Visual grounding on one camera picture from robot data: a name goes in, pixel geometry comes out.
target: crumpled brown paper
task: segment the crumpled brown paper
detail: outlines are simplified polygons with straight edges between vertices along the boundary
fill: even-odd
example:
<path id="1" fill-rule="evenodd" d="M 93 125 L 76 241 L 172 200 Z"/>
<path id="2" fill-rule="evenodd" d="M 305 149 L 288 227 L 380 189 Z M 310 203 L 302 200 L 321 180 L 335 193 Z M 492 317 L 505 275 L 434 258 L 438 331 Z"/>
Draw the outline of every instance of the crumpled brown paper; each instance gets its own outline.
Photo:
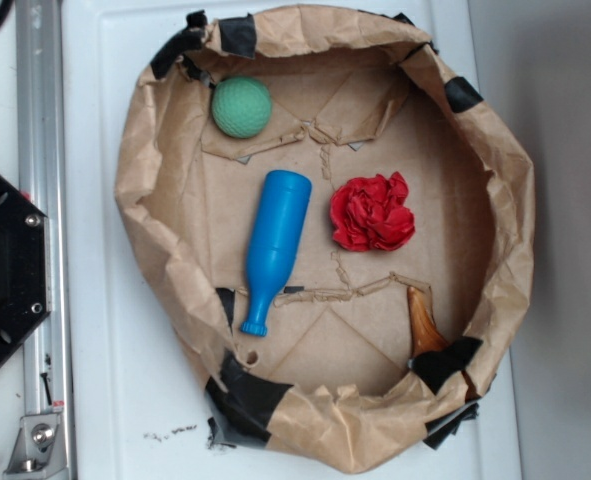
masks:
<path id="1" fill-rule="evenodd" d="M 254 22 L 255 59 L 223 52 L 217 21 L 203 50 L 186 55 L 215 82 L 260 78 L 275 103 L 267 129 L 249 140 L 224 136 L 210 118 L 212 91 L 181 63 L 160 80 L 147 68 L 115 194 L 199 381 L 225 388 L 220 366 L 230 351 L 254 375 L 294 384 L 270 419 L 268 448 L 361 472 L 422 440 L 425 424 L 467 394 L 488 390 L 529 304 L 533 167 L 486 103 L 453 113 L 445 84 L 456 75 L 421 30 L 317 6 L 269 10 Z M 357 151 L 348 145 L 361 141 Z M 301 288 L 276 298 L 269 336 L 256 339 L 237 330 L 247 309 L 245 251 L 264 176 L 276 168 L 306 175 L 313 194 L 289 280 Z M 328 219 L 334 190 L 394 171 L 410 187 L 415 236 L 395 252 L 341 250 Z M 483 341 L 437 394 L 406 366 L 408 285 L 432 294 L 447 339 Z M 236 292 L 232 330 L 216 287 Z"/>

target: golf ball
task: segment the golf ball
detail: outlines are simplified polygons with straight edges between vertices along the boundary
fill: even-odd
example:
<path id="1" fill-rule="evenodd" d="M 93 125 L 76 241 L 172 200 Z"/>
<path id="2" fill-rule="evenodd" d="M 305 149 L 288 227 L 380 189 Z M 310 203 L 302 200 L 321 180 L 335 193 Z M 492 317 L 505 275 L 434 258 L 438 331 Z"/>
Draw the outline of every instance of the golf ball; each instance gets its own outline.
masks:
<path id="1" fill-rule="evenodd" d="M 226 135 L 251 138 L 271 118 L 272 102 L 266 86 L 250 77 L 232 77 L 220 82 L 213 94 L 212 112 Z"/>

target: black electrical tape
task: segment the black electrical tape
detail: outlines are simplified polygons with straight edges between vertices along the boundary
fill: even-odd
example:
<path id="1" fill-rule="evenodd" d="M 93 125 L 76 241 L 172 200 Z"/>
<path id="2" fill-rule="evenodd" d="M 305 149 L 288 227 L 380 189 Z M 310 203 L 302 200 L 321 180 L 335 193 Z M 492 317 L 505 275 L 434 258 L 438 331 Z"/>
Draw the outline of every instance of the black electrical tape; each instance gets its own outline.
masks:
<path id="1" fill-rule="evenodd" d="M 482 345 L 472 337 L 462 337 L 441 352 L 425 352 L 411 359 L 410 367 L 435 395 L 451 375 L 464 370 Z"/>
<path id="2" fill-rule="evenodd" d="M 475 87 L 464 77 L 455 77 L 444 84 L 446 99 L 453 113 L 462 113 L 484 101 Z"/>
<path id="3" fill-rule="evenodd" d="M 457 433 L 457 430 L 463 421 L 474 420 L 477 418 L 478 411 L 479 404 L 477 403 L 464 405 L 462 408 L 454 412 L 454 417 L 453 414 L 445 415 L 442 418 L 427 423 L 426 430 L 429 432 L 429 435 L 424 439 L 424 443 L 433 450 L 437 450 L 449 435 L 455 435 Z"/>
<path id="4" fill-rule="evenodd" d="M 181 54 L 187 51 L 195 51 L 202 49 L 202 38 L 204 38 L 204 27 L 207 20 L 204 15 L 204 10 L 191 13 L 186 17 L 187 27 L 176 33 L 164 46 L 157 52 L 153 60 L 151 60 L 151 68 L 153 75 L 157 80 L 164 78 L 168 71 L 173 66 Z M 191 71 L 187 68 L 187 73 L 191 78 L 200 78 L 201 71 L 195 67 L 198 73 L 191 75 Z"/>
<path id="5" fill-rule="evenodd" d="M 257 32 L 252 15 L 219 21 L 222 50 L 232 55 L 255 58 Z"/>
<path id="6" fill-rule="evenodd" d="M 233 315 L 235 313 L 235 291 L 229 290 L 228 288 L 216 288 L 215 291 L 222 302 L 222 307 L 224 307 L 224 313 L 226 313 L 228 326 L 232 327 Z"/>
<path id="7" fill-rule="evenodd" d="M 251 375 L 230 352 L 222 363 L 220 376 L 228 392 L 223 392 L 212 378 L 206 385 L 218 426 L 218 431 L 212 433 L 217 433 L 218 443 L 266 445 L 271 437 L 268 423 L 292 385 Z"/>

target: blue bottle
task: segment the blue bottle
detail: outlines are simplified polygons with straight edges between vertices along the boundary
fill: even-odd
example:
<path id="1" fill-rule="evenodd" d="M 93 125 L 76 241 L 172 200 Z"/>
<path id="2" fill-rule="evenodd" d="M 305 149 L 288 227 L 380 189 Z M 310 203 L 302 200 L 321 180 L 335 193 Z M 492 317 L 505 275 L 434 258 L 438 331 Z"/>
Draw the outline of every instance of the blue bottle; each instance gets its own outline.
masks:
<path id="1" fill-rule="evenodd" d="M 298 173 L 266 175 L 246 257 L 250 307 L 240 327 L 244 333 L 266 336 L 268 309 L 293 271 L 311 189 L 310 180 Z"/>

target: crumpled red paper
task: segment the crumpled red paper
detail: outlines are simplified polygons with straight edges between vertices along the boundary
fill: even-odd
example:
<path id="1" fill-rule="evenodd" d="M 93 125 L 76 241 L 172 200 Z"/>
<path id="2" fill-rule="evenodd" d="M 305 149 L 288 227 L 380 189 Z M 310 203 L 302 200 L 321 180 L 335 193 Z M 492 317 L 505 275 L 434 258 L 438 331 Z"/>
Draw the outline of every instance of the crumpled red paper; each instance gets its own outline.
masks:
<path id="1" fill-rule="evenodd" d="M 407 197 L 399 172 L 388 180 L 380 174 L 349 180 L 331 197 L 333 240 L 354 252 L 398 249 L 415 233 L 415 217 L 404 206 Z"/>

